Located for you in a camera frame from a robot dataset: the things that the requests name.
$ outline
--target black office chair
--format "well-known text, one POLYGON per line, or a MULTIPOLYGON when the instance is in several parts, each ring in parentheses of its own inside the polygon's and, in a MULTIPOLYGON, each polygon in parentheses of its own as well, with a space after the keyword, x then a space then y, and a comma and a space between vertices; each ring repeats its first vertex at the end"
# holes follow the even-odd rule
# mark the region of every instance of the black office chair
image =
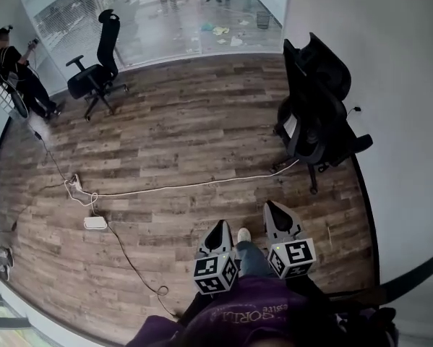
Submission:
POLYGON ((103 101, 107 106, 110 114, 113 114, 113 109, 105 99, 106 95, 114 90, 122 88, 125 93, 129 91, 126 84, 113 86, 113 80, 118 75, 118 68, 113 59, 113 50, 115 49, 116 39, 120 31, 120 19, 116 14, 113 14, 112 9, 104 10, 99 15, 99 22, 102 23, 102 33, 100 34, 100 42, 98 47, 98 60, 100 64, 94 64, 91 67, 84 68, 80 59, 84 56, 77 56, 69 61, 66 66, 75 63, 80 69, 80 73, 73 76, 68 81, 69 92, 73 98, 78 99, 88 94, 85 100, 93 100, 87 107, 85 118, 90 120, 90 112, 99 100, 103 101))
POLYGON ((338 166, 373 143, 370 135, 356 137, 346 122, 342 101, 351 87, 346 65, 313 33, 299 50, 285 40, 290 95, 278 110, 274 132, 287 148, 287 158, 273 165, 273 172, 292 160, 307 163, 312 194, 317 193, 315 166, 319 172, 338 166))

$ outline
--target wooden floor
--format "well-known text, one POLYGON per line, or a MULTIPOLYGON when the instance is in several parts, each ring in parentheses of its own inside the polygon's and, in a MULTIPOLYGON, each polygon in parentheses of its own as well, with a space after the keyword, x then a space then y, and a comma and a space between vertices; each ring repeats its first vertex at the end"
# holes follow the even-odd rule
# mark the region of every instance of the wooden floor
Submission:
MULTIPOLYGON (((87 123, 85 102, 67 97, 65 112, 49 125, 32 120, 61 172, 78 173, 88 191, 268 174, 284 156, 272 133, 288 93, 281 55, 178 61, 127 72, 121 80, 130 92, 112 95, 115 116, 99 104, 87 123)), ((369 227, 351 162, 318 175, 318 182, 319 194, 310 195, 307 167, 297 164, 272 178, 105 198, 96 206, 150 286, 169 287, 162 300, 171 310, 185 309, 193 297, 195 247, 217 220, 226 219, 235 236, 247 227, 265 246, 262 206, 268 199, 300 215, 318 253, 311 277, 324 291, 372 285, 369 227)), ((0 234, 0 244, 14 248, 10 283, 69 325, 125 343, 148 315, 167 314, 129 267, 115 236, 83 228, 89 207, 70 200, 63 186, 35 193, 59 183, 41 142, 13 122, 0 151, 0 228, 30 207, 16 233, 0 234)))

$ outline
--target white cable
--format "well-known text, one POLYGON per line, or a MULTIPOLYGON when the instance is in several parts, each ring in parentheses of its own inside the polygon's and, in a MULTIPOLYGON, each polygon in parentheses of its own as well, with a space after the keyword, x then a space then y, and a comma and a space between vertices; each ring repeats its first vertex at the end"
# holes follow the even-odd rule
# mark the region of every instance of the white cable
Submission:
POLYGON ((93 212, 94 212, 94 205, 93 204, 98 200, 99 197, 123 197, 125 195, 158 192, 160 190, 166 190, 166 189, 183 189, 183 188, 190 188, 190 187, 200 187, 202 185, 219 184, 219 183, 222 183, 222 182, 229 182, 229 181, 241 181, 241 180, 250 180, 250 179, 264 179, 264 178, 267 178, 267 177, 274 177, 274 176, 276 176, 278 174, 281 174, 284 171, 287 171, 290 167, 296 165, 298 162, 299 162, 299 160, 297 159, 291 165, 283 168, 282 170, 280 170, 278 172, 275 172, 274 174, 272 173, 270 175, 256 175, 256 176, 247 176, 247 177, 233 177, 231 179, 206 181, 206 182, 200 182, 200 183, 196 183, 196 184, 178 185, 176 187, 161 187, 161 188, 154 188, 154 189, 138 190, 137 192, 127 192, 127 193, 118 193, 118 194, 98 194, 97 192, 88 193, 88 192, 84 192, 82 190, 78 190, 77 189, 78 192, 91 196, 91 203, 87 203, 86 205, 83 202, 81 202, 80 200, 78 200, 76 198, 73 198, 72 194, 70 193, 69 189, 67 188, 67 182, 68 182, 67 180, 65 180, 64 186, 65 186, 65 189, 67 189, 70 198, 72 198, 73 200, 76 200, 83 207, 87 207, 88 205, 92 206, 93 207, 93 212))

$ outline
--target trash on floor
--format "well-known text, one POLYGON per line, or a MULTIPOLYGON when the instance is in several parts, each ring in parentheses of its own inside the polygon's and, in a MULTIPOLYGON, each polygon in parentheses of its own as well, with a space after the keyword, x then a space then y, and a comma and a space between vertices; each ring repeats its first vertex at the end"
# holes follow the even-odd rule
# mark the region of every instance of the trash on floor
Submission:
POLYGON ((204 23, 202 28, 200 28, 201 31, 213 31, 213 28, 215 28, 214 25, 212 25, 211 23, 204 23))
POLYGON ((229 33, 228 27, 215 27, 215 28, 213 28, 213 34, 215 34, 217 36, 221 36, 224 33, 229 33))
POLYGON ((240 38, 238 38, 236 36, 232 36, 231 46, 240 46, 243 43, 244 42, 242 41, 242 39, 240 39, 240 38))

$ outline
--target shoe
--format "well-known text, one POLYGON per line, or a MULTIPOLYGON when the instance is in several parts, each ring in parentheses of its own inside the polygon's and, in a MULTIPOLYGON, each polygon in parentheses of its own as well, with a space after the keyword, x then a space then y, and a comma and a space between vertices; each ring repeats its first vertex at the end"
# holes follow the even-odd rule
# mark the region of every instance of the shoe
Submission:
POLYGON ((4 266, 4 280, 9 281, 11 278, 11 268, 9 265, 4 266))
POLYGON ((252 241, 252 235, 247 228, 241 228, 237 233, 237 243, 241 241, 252 241))
POLYGON ((14 256, 12 255, 12 248, 6 249, 7 252, 7 261, 9 262, 10 267, 14 267, 14 256))

